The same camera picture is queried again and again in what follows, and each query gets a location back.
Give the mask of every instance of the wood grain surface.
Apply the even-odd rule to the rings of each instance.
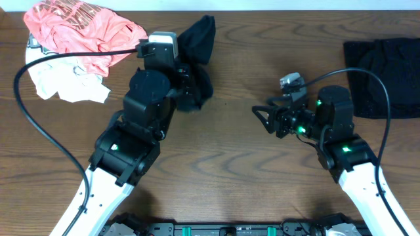
[[[214,96],[200,112],[174,114],[161,155],[116,213],[178,222],[280,222],[343,212],[361,219],[321,167],[314,150],[269,135],[251,106],[280,93],[278,79],[307,81],[345,66],[343,42],[420,37],[415,11],[119,12],[148,32],[178,34],[203,14],[216,18],[207,70]],[[12,80],[24,64],[28,30],[22,13],[0,20],[0,235],[48,235],[73,199],[81,177],[16,106]],[[130,55],[110,70],[105,104],[42,100],[28,74],[20,90],[33,116],[87,167],[142,60]],[[347,85],[344,75],[309,89]],[[384,120],[355,119],[356,132],[377,152]],[[388,183],[420,230],[420,120],[392,120],[383,158]]]

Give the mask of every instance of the white cloth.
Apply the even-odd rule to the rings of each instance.
[[[27,64],[54,54],[56,53],[42,48],[36,39],[30,36],[26,49]],[[104,103],[111,91],[102,85],[102,76],[87,73],[75,56],[49,60],[31,67],[28,71],[37,94],[42,99],[48,99],[58,92],[61,99],[69,102],[91,100]]]

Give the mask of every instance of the black cable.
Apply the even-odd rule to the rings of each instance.
[[[379,148],[379,153],[378,153],[378,159],[377,159],[377,164],[375,166],[375,181],[376,181],[376,187],[378,189],[379,195],[382,198],[382,201],[384,203],[384,205],[386,206],[389,214],[391,215],[392,219],[395,221],[395,224],[400,228],[401,232],[405,235],[408,236],[407,231],[404,229],[404,227],[402,227],[401,222],[398,220],[398,218],[396,217],[394,211],[392,211],[387,199],[385,198],[385,195],[383,193],[382,187],[381,187],[381,183],[379,182],[379,168],[381,167],[381,160],[382,160],[382,154],[383,151],[385,149],[385,144],[387,143],[387,138],[388,138],[388,133],[389,133],[389,128],[390,128],[390,122],[391,122],[391,109],[390,109],[390,102],[389,102],[389,96],[388,96],[388,92],[387,92],[387,88],[385,87],[385,85],[382,83],[381,79],[374,74],[371,71],[368,71],[366,69],[361,69],[361,68],[345,68],[345,69],[338,69],[336,71],[332,71],[329,72],[323,76],[320,76],[316,79],[314,79],[313,81],[306,83],[304,85],[301,85],[302,87],[307,87],[310,86],[318,81],[321,81],[322,79],[325,79],[329,76],[338,74],[338,73],[343,73],[343,72],[350,72],[350,71],[358,71],[358,72],[362,72],[362,73],[366,73],[370,76],[372,76],[383,88],[383,92],[385,94],[386,97],[386,102],[387,102],[387,123],[385,125],[385,131],[383,134],[383,138],[382,138],[382,143],[381,143],[381,147]]]
[[[324,140],[325,140],[325,138],[326,138],[326,131],[327,131],[327,129],[329,129],[329,128],[331,128],[329,125],[325,125],[325,126],[322,128],[322,131],[321,131],[320,144],[323,144],[323,143],[324,143]],[[323,146],[323,145],[320,145],[320,149],[321,149],[321,151],[324,151],[324,146]]]
[[[315,149],[316,149],[316,145],[315,145],[315,144],[313,144],[313,143],[311,143],[311,142],[305,142],[305,141],[301,140],[301,138],[299,137],[299,135],[298,135],[298,134],[296,134],[296,138],[297,138],[299,141],[301,141],[302,143],[304,143],[304,144],[308,144],[308,145],[310,145],[310,146],[312,146],[313,148],[315,148]]]
[[[116,123],[116,121],[119,119],[119,117],[122,116],[123,114],[124,114],[124,110],[116,111],[111,116],[110,122],[108,123],[108,127],[106,127],[106,128],[107,129],[111,128]]]
[[[305,227],[303,227],[303,225],[302,225],[302,223],[299,221],[299,220],[296,220],[296,219],[294,219],[294,218],[286,218],[281,224],[280,224],[280,228],[283,228],[283,225],[284,225],[284,223],[286,223],[286,222],[296,222],[296,223],[298,223],[299,225],[301,225],[301,228],[302,228],[302,230],[309,236],[310,235],[310,233],[305,229]]]
[[[31,68],[32,66],[34,66],[36,64],[46,62],[47,60],[64,58],[64,57],[69,57],[69,56],[111,56],[111,55],[117,55],[117,54],[127,54],[127,53],[132,53],[132,52],[137,52],[137,50],[136,49],[131,49],[131,50],[120,50],[120,51],[115,51],[115,52],[72,52],[72,53],[55,54],[55,55],[52,55],[52,56],[47,56],[47,57],[44,57],[44,58],[34,60],[33,62],[30,62],[29,64],[26,64],[24,67],[20,68],[20,70],[18,71],[18,73],[14,77],[13,92],[14,92],[14,96],[16,97],[16,102],[18,103],[18,107],[22,110],[23,114],[28,119],[28,121],[44,137],[46,137],[47,140],[52,142],[52,144],[54,144],[60,151],[62,151],[64,154],[66,154],[66,156],[73,162],[73,164],[76,166],[76,168],[80,171],[80,175],[82,175],[83,181],[85,182],[85,198],[83,200],[83,203],[79,207],[79,211],[77,212],[74,219],[69,224],[69,226],[67,227],[67,229],[65,230],[63,235],[68,234],[68,232],[72,229],[74,224],[77,222],[77,219],[79,219],[82,212],[86,209],[87,201],[89,200],[89,195],[90,195],[90,192],[91,192],[91,187],[89,186],[89,181],[88,181],[87,176],[85,174],[85,169],[83,168],[83,166],[80,165],[79,161],[77,161],[77,159],[62,144],[60,144],[47,131],[45,131],[45,129],[43,129],[42,126],[39,125],[35,121],[35,119],[29,114],[29,112],[25,108],[25,105],[23,104],[22,98],[20,97],[20,91],[19,91],[20,78],[25,73],[25,71],[27,71],[29,68]]]

